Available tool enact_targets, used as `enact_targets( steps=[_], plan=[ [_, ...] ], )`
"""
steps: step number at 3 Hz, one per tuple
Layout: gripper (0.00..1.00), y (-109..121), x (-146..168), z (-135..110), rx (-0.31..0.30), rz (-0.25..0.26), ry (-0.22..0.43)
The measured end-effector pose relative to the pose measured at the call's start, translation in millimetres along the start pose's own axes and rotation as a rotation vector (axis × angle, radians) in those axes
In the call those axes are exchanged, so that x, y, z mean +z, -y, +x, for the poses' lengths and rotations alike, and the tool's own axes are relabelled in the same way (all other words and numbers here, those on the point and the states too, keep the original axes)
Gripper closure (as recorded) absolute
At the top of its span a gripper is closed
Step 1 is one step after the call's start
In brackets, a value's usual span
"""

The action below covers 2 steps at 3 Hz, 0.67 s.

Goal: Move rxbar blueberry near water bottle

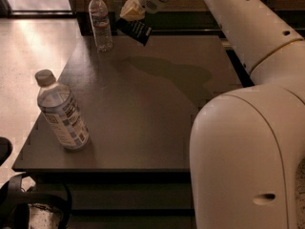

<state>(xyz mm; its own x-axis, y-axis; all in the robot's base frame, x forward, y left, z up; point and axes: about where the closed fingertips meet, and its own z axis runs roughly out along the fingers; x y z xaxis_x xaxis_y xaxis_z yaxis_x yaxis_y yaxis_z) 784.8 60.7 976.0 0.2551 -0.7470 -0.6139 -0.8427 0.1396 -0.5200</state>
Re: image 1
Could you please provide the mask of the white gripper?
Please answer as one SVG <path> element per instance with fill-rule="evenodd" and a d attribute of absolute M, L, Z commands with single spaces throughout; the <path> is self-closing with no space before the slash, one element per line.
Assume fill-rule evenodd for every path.
<path fill-rule="evenodd" d="M 165 7 L 166 0 L 127 0 L 121 9 L 120 17 L 126 21 L 145 18 L 145 12 L 157 13 Z"/>

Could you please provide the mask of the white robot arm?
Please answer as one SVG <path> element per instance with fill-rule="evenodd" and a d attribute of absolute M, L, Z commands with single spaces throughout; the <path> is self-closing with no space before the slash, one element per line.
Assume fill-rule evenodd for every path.
<path fill-rule="evenodd" d="M 127 0 L 129 21 L 169 0 Z M 297 175 L 305 157 L 303 37 L 260 0 L 204 0 L 253 86 L 196 116 L 190 170 L 197 229 L 302 229 Z"/>

